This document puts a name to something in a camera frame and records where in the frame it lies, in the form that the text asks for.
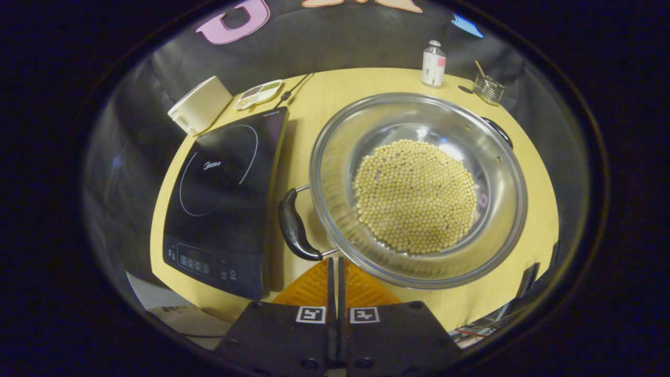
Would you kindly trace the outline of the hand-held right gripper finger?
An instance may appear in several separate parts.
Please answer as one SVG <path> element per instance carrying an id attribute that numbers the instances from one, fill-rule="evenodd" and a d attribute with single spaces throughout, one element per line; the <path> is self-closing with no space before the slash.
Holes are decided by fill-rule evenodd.
<path id="1" fill-rule="evenodd" d="M 334 267 L 321 260 L 294 282 L 315 293 L 315 305 L 253 301 L 215 354 L 246 375 L 325 375 L 337 357 Z"/>
<path id="2" fill-rule="evenodd" d="M 436 374 L 464 353 L 428 305 L 401 302 L 339 257 L 338 361 L 348 374 Z"/>

